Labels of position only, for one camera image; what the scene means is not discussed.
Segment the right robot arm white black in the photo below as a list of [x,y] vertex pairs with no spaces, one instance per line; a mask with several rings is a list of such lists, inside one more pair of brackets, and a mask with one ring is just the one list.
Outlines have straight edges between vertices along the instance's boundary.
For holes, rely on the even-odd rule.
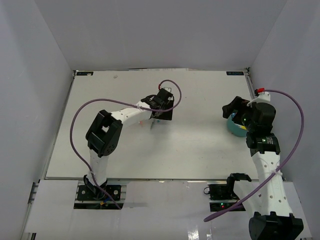
[[280,166],[280,145],[272,133],[276,109],[270,97],[249,101],[239,96],[222,107],[222,116],[244,126],[246,144],[255,165],[259,184],[255,190],[248,175],[232,173],[225,187],[226,195],[236,200],[248,213],[252,240],[295,240],[304,229],[303,220],[294,216],[284,188]]

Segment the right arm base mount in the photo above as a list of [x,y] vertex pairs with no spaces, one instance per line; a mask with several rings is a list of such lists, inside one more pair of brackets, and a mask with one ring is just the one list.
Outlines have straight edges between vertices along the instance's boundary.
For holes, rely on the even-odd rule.
[[225,210],[240,201],[240,198],[234,192],[235,182],[238,181],[251,182],[252,179],[245,173],[231,173],[226,182],[207,184],[203,193],[209,196],[211,212]]

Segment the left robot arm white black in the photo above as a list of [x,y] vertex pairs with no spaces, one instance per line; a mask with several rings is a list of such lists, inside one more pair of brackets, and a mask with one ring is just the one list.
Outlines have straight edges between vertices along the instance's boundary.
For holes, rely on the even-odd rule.
[[89,147],[89,165],[93,170],[96,182],[88,188],[88,193],[99,200],[105,196],[107,185],[107,165],[118,143],[123,129],[140,121],[149,119],[172,120],[174,96],[170,87],[162,87],[157,95],[141,99],[134,107],[119,111],[98,112],[86,133]]

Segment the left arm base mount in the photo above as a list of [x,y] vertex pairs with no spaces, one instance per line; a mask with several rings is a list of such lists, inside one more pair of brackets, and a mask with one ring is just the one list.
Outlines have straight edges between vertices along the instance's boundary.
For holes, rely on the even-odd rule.
[[84,178],[77,186],[73,208],[76,210],[120,210],[126,198],[126,185],[108,183],[100,186],[105,192]]

